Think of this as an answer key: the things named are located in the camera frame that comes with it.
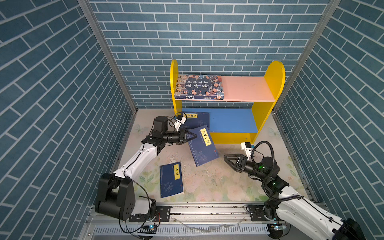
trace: brick wall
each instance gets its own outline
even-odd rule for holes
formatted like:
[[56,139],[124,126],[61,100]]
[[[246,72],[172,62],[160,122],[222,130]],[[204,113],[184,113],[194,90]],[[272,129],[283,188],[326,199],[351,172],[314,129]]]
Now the brick wall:
[[[91,0],[139,108],[171,108],[171,60],[182,73],[264,76],[273,60],[287,76],[328,0]],[[190,107],[251,107],[193,102]]]
[[342,0],[278,109],[317,197],[367,239],[384,236],[383,12]]
[[132,114],[76,0],[0,1],[0,239],[79,236]]

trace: robotic arm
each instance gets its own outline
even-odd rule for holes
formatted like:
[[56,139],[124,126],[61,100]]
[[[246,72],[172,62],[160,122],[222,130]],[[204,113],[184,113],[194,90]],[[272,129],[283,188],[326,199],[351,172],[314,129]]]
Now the robotic arm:
[[[156,200],[148,196],[136,199],[133,183],[136,183],[139,174],[161,152],[166,143],[180,145],[197,137],[188,130],[179,129],[185,120],[186,117],[180,115],[174,122],[175,130],[168,131],[168,117],[160,116],[154,119],[153,130],[141,141],[137,152],[115,172],[101,176],[95,202],[96,212],[120,220],[126,220],[131,215],[139,216],[143,219],[142,222],[154,218]],[[263,157],[256,163],[253,153],[262,143],[270,147],[271,157]],[[250,178],[261,181],[262,188],[269,197],[263,208],[265,218],[289,222],[314,240],[365,240],[360,226],[354,220],[343,220],[323,210],[301,196],[278,176],[280,168],[269,142],[262,141],[254,147],[249,142],[241,145],[245,155],[224,155],[224,161],[233,170],[246,172]]]
[[[259,163],[256,163],[253,153],[262,143],[270,147],[271,157],[263,157]],[[269,142],[262,141],[253,148],[249,142],[241,145],[246,155],[224,155],[224,161],[235,171],[244,171],[250,178],[262,182],[262,188],[269,197],[263,209],[267,219],[289,222],[313,240],[365,240],[359,224],[354,220],[350,218],[343,220],[325,211],[301,196],[277,175],[280,168],[277,166],[273,148]]]
[[149,197],[136,199],[133,183],[166,144],[180,145],[197,137],[188,130],[180,129],[181,124],[186,121],[184,114],[175,119],[175,130],[172,132],[168,131],[168,121],[168,117],[156,117],[153,120],[153,130],[141,141],[137,152],[121,168],[112,174],[104,173],[101,176],[95,202],[96,212],[120,220],[126,220],[135,214],[139,214],[145,220],[154,217],[156,200]]

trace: book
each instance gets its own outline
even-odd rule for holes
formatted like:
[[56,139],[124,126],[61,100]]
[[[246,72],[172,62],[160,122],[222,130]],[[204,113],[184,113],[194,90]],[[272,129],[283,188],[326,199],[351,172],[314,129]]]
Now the book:
[[175,99],[224,100],[222,79],[219,75],[179,75]]
[[194,129],[206,125],[209,130],[209,113],[182,112],[182,114],[186,114],[187,120],[180,126],[181,129]]
[[188,142],[196,167],[219,157],[215,144],[212,142],[211,135],[209,134],[207,125],[197,127],[189,131],[197,135],[197,138]]
[[160,197],[184,193],[181,162],[160,166]]

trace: metal plate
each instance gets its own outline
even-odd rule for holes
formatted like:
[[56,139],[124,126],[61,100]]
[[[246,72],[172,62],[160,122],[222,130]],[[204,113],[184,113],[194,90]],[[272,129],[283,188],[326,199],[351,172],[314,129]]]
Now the metal plate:
[[[155,216],[157,216],[157,213],[160,213],[160,221],[169,222],[170,206],[156,206]],[[146,220],[143,214],[131,215],[129,217],[129,222],[145,222]]]
[[264,205],[249,205],[248,211],[250,212],[251,221],[260,222],[260,221],[268,221],[264,216],[263,211]]

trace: pink shelf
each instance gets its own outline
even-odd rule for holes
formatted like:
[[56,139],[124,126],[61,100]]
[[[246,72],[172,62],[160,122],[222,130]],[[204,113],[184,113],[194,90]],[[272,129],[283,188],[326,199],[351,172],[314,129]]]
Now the pink shelf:
[[224,100],[175,99],[186,101],[274,102],[275,99],[264,77],[222,76]]

